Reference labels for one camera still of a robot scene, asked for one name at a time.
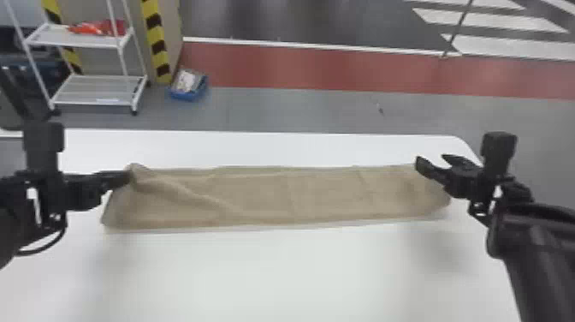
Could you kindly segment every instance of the hazard stripe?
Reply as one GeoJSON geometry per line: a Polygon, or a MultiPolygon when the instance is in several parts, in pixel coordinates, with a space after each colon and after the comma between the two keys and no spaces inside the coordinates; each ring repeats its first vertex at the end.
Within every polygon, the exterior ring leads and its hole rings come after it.
{"type": "Polygon", "coordinates": [[[150,46],[151,64],[156,71],[157,81],[163,84],[170,83],[171,67],[157,0],[141,0],[140,3],[146,27],[146,39],[150,46]]]}
{"type": "MultiPolygon", "coordinates": [[[[42,8],[48,17],[48,21],[58,25],[62,25],[62,14],[60,13],[60,8],[58,7],[58,2],[56,0],[42,0],[42,8]]],[[[80,62],[80,57],[78,53],[72,47],[64,47],[62,54],[64,59],[70,64],[72,70],[76,74],[82,73],[82,64],[80,62]]]]}

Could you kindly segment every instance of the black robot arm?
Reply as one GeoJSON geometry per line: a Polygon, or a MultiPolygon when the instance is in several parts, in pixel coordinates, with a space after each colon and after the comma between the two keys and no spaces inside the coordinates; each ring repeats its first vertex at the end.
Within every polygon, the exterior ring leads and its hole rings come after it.
{"type": "Polygon", "coordinates": [[[0,179],[0,269],[15,256],[56,244],[68,227],[68,211],[99,206],[103,194],[129,180],[125,171],[63,174],[58,169],[58,153],[64,149],[61,124],[30,122],[23,132],[27,168],[0,179]],[[25,249],[49,236],[42,246],[25,249]]]}
{"type": "Polygon", "coordinates": [[[515,135],[487,133],[483,167],[453,155],[442,156],[449,169],[421,157],[415,167],[454,198],[470,201],[469,214],[488,228],[487,252],[505,263],[524,322],[573,322],[575,212],[536,203],[507,173],[516,143],[515,135]]]}

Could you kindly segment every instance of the red stripe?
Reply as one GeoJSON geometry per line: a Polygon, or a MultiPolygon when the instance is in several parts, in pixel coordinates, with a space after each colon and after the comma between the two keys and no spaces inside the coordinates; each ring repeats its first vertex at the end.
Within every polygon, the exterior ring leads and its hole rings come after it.
{"type": "Polygon", "coordinates": [[[575,99],[575,63],[185,43],[212,86],[575,99]]]}

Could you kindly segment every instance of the folded towel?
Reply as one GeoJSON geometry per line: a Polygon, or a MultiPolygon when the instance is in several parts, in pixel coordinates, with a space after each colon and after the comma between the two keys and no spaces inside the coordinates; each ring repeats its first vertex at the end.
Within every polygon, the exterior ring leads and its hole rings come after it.
{"type": "Polygon", "coordinates": [[[285,225],[425,216],[449,204],[413,165],[347,168],[128,166],[102,224],[121,230],[285,225]]]}

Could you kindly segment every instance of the white table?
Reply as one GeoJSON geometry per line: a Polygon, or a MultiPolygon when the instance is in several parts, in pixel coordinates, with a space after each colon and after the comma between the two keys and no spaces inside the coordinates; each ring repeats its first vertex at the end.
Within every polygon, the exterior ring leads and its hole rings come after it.
{"type": "MultiPolygon", "coordinates": [[[[477,160],[455,137],[69,130],[65,171],[477,160]]],[[[51,250],[0,271],[5,321],[519,321],[486,229],[454,200],[435,221],[317,230],[107,234],[72,213],[51,250]]]]}

